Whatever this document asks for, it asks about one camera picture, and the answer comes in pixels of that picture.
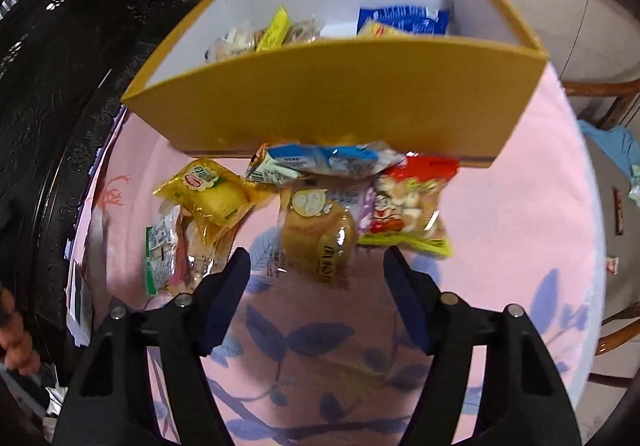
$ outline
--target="human hand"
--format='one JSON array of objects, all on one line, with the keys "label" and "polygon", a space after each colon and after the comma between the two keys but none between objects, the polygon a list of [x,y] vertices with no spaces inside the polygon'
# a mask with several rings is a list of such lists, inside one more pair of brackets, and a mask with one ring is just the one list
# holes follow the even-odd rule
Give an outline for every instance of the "human hand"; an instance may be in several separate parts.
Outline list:
[{"label": "human hand", "polygon": [[14,297],[7,289],[0,292],[0,310],[7,315],[0,327],[0,347],[6,350],[4,365],[9,370],[17,368],[24,376],[37,374],[40,355],[33,350],[31,335],[24,330],[22,316],[15,312]]}]

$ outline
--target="metal screw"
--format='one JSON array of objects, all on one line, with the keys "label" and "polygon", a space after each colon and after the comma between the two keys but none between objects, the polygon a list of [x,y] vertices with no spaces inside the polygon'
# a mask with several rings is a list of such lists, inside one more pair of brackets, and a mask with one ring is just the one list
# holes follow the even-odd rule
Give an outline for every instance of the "metal screw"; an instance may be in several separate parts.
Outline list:
[{"label": "metal screw", "polygon": [[440,301],[444,305],[455,305],[460,301],[460,298],[458,298],[458,296],[456,296],[452,292],[443,292],[440,295]]},{"label": "metal screw", "polygon": [[193,298],[191,297],[191,294],[183,292],[182,294],[179,294],[175,297],[175,304],[178,307],[188,307],[189,305],[191,305],[192,299]]},{"label": "metal screw", "polygon": [[114,320],[121,320],[127,315],[127,310],[122,305],[120,305],[111,309],[110,315]]},{"label": "metal screw", "polygon": [[518,305],[517,303],[512,303],[507,307],[507,311],[509,312],[509,314],[511,314],[511,316],[513,316],[514,318],[519,318],[520,316],[524,315],[524,309]]}]

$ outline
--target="pink tablecloth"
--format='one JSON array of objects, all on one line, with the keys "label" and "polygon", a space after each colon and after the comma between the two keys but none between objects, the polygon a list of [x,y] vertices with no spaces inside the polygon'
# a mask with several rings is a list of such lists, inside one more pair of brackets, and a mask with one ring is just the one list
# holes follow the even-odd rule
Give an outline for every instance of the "pink tablecloth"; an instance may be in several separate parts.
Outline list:
[{"label": "pink tablecloth", "polygon": [[[90,238],[89,250],[102,252],[108,291],[133,307],[146,303],[144,228],[160,204],[151,191],[189,160],[134,115],[113,148],[92,218],[101,231],[90,229],[98,241]],[[220,162],[237,173],[246,167]],[[274,201],[238,233],[236,246],[251,254],[251,282],[225,343],[203,360],[232,437],[252,445],[397,444],[429,360],[407,339],[381,253],[358,250],[347,292],[297,278],[271,286],[262,273],[277,211]],[[499,158],[489,169],[462,169],[441,213],[454,256],[437,262],[408,252],[414,269],[473,306],[521,304],[575,400],[593,353],[590,326],[600,319],[602,288],[592,285],[604,274],[603,237],[590,159],[551,66]],[[151,357],[161,383],[159,355]],[[483,361],[478,350],[457,440],[473,428]],[[156,399],[161,428],[174,437],[161,390]]]}]

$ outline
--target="cardboard box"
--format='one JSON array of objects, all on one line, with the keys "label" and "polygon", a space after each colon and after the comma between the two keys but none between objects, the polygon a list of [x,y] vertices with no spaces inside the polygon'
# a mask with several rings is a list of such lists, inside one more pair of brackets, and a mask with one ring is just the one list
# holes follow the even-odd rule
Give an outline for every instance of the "cardboard box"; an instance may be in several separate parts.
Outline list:
[{"label": "cardboard box", "polygon": [[[234,27],[353,23],[360,7],[449,9],[447,36],[343,38],[206,64]],[[203,0],[159,45],[123,103],[190,155],[251,156],[262,142],[359,144],[488,166],[548,54],[506,0]]]}]

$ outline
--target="plastic wrapper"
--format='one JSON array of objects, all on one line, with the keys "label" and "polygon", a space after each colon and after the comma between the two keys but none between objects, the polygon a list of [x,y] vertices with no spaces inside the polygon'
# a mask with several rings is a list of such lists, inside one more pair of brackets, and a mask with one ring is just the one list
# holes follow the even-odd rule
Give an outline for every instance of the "plastic wrapper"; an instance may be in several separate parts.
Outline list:
[{"label": "plastic wrapper", "polygon": [[292,43],[311,43],[320,38],[320,31],[324,25],[315,18],[296,22],[289,27],[284,39],[284,45]]},{"label": "plastic wrapper", "polygon": [[268,276],[297,274],[330,287],[348,288],[365,188],[362,182],[309,179],[283,191],[278,245]]},{"label": "plastic wrapper", "polygon": [[171,280],[185,275],[186,250],[182,237],[180,206],[172,206],[161,214],[158,222],[146,228],[145,235],[145,292],[158,294]]},{"label": "plastic wrapper", "polygon": [[260,37],[256,51],[264,52],[277,49],[281,47],[289,27],[291,26],[291,20],[284,7],[280,6],[273,15],[271,24],[264,31],[264,34]]},{"label": "plastic wrapper", "polygon": [[366,193],[358,243],[405,244],[437,256],[450,256],[451,244],[438,201],[457,172],[457,160],[427,155],[408,156],[383,172]]},{"label": "plastic wrapper", "polygon": [[361,8],[358,16],[358,33],[370,19],[412,34],[446,34],[449,26],[449,11],[429,10],[423,6]]},{"label": "plastic wrapper", "polygon": [[237,228],[225,233],[213,246],[206,246],[193,219],[183,219],[186,243],[184,275],[175,275],[165,285],[164,291],[172,296],[181,292],[193,293],[204,277],[225,269]]},{"label": "plastic wrapper", "polygon": [[411,36],[409,33],[393,28],[384,23],[368,19],[357,36],[373,36],[374,38],[384,38],[385,36]]},{"label": "plastic wrapper", "polygon": [[402,159],[404,155],[384,142],[360,146],[297,143],[263,146],[252,159],[247,177],[256,182],[281,185],[292,183],[300,173],[360,179],[373,176]]},{"label": "plastic wrapper", "polygon": [[154,194],[187,210],[203,243],[212,246],[253,206],[265,204],[273,190],[246,181],[212,159],[202,158],[190,162]]},{"label": "plastic wrapper", "polygon": [[255,51],[255,33],[249,25],[233,28],[224,38],[217,39],[204,53],[206,63],[223,61]]}]

